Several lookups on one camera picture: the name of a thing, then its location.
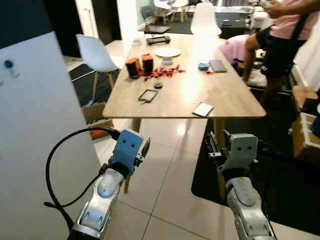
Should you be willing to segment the dark office chair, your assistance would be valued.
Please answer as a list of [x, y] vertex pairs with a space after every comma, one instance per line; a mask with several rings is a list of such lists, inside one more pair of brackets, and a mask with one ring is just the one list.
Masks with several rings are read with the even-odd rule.
[[151, 6], [141, 7], [141, 16], [144, 19], [144, 27], [142, 32], [145, 35], [164, 35], [170, 30], [170, 26], [156, 25], [154, 21], [157, 19], [154, 9]]

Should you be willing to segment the white tablet black frame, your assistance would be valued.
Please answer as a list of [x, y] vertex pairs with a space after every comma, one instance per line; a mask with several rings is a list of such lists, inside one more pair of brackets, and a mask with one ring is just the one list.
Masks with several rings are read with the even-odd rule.
[[199, 117], [207, 117], [213, 110], [213, 106], [209, 105], [208, 103], [201, 102], [197, 105], [192, 114], [199, 116]]

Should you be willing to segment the large black rug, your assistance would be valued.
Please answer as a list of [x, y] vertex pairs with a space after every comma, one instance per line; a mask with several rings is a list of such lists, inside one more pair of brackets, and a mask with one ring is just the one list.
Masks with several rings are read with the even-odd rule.
[[290, 128], [295, 110], [290, 96], [279, 96], [263, 118], [232, 119], [231, 134], [252, 134], [265, 142], [247, 175], [266, 205], [268, 218], [305, 233], [320, 233], [320, 169], [295, 160]]

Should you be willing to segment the wooden dining table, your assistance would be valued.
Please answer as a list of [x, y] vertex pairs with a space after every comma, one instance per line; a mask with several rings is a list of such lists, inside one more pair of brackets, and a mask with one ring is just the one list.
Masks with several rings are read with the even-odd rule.
[[[182, 51], [174, 58], [174, 64], [185, 70], [171, 77], [130, 78], [126, 68], [119, 74], [103, 110], [103, 116], [110, 119], [131, 119], [133, 130], [142, 133], [146, 123], [152, 119], [196, 119], [192, 111], [199, 103], [213, 107], [206, 117], [215, 123], [214, 131], [218, 141], [226, 120], [263, 118], [265, 109], [258, 102], [242, 78], [218, 50], [217, 42], [199, 43], [192, 34], [170, 34], [170, 48]], [[227, 72], [198, 69], [199, 63], [221, 60]], [[155, 90], [157, 96], [151, 103], [140, 103], [139, 96], [146, 90]]]

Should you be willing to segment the person in black shorts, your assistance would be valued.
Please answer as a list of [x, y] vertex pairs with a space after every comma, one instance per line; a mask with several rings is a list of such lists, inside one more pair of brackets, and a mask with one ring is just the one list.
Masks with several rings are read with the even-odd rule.
[[263, 11], [274, 22], [246, 40], [242, 79], [249, 80], [256, 50], [264, 50], [260, 72], [266, 77], [266, 87], [260, 104], [267, 106], [281, 90], [298, 50], [311, 36], [320, 16], [320, 0], [268, 0]]

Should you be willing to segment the white patterned plate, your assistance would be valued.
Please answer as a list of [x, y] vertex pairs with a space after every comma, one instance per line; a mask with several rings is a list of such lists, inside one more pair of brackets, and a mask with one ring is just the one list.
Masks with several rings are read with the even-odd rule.
[[173, 58], [178, 57], [182, 51], [178, 48], [163, 46], [153, 51], [153, 54], [161, 58]]

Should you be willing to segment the grey smartphone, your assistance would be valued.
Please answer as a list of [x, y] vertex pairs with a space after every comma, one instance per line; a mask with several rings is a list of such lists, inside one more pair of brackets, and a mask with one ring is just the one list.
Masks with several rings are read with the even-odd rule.
[[223, 62], [219, 59], [212, 59], [208, 62], [210, 69], [214, 73], [226, 73], [227, 67], [223, 64]]

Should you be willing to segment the crouching person in pink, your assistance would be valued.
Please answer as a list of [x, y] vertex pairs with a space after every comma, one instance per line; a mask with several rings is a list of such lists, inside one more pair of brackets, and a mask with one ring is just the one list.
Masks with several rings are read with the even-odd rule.
[[249, 38], [249, 34], [243, 34], [225, 39], [223, 43], [218, 45], [218, 50], [226, 57], [230, 64], [244, 68], [246, 41]]

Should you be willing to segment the pile of red wrapped candies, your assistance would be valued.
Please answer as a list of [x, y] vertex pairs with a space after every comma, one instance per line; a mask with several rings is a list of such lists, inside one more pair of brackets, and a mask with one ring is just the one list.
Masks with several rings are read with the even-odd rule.
[[144, 82], [147, 82], [153, 78], [160, 78], [160, 77], [172, 77], [174, 74], [177, 73], [184, 73], [186, 70], [182, 69], [180, 65], [176, 67], [157, 67], [154, 68], [152, 71], [144, 73]]

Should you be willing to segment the white shell chair wooden legs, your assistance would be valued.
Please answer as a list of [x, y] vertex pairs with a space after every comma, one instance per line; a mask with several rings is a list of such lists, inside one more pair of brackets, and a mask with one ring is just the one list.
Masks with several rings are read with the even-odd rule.
[[125, 59], [122, 55], [110, 55], [105, 44], [98, 38], [83, 34], [76, 34], [75, 37], [83, 62], [95, 72], [92, 98], [89, 101], [89, 105], [92, 105], [96, 100], [100, 73], [106, 74], [109, 86], [113, 88], [115, 86], [115, 80], [112, 72], [121, 70], [124, 66]]
[[190, 31], [194, 35], [217, 37], [222, 30], [217, 25], [216, 9], [210, 2], [198, 3], [195, 7]]

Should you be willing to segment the open cardboard box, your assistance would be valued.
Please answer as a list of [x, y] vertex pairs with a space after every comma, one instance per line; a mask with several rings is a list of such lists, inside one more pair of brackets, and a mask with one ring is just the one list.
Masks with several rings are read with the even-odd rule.
[[110, 129], [114, 127], [114, 121], [103, 116], [106, 103], [96, 103], [94, 105], [82, 107], [82, 114], [87, 123], [87, 128], [105, 128]]

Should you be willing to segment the small black rug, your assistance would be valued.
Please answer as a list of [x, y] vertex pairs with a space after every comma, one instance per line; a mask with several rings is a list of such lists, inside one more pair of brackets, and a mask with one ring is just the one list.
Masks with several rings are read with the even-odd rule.
[[81, 106], [97, 105], [108, 101], [112, 88], [107, 73], [94, 71], [83, 63], [68, 74]]

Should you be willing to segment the white background machine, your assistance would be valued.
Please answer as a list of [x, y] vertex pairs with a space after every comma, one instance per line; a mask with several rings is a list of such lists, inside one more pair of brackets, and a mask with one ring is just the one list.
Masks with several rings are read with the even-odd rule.
[[262, 30], [273, 25], [274, 20], [265, 12], [262, 6], [254, 6], [249, 14], [249, 29]]

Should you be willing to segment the blue knob metal wall hook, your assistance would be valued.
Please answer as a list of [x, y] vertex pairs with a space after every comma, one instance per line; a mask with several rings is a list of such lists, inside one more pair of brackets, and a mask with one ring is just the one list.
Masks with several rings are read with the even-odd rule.
[[18, 71], [18, 67], [16, 66], [15, 62], [11, 59], [5, 59], [3, 61], [3, 66], [7, 71], [7, 74], [10, 78], [16, 79], [20, 76], [20, 73]]

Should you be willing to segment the black flat device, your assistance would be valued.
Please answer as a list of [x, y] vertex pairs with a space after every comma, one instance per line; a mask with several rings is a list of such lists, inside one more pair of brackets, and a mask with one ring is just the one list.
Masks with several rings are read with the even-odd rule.
[[169, 44], [171, 39], [167, 35], [162, 35], [162, 36], [146, 38], [145, 41], [148, 46], [153, 46], [153, 45], [160, 45], [160, 44]]

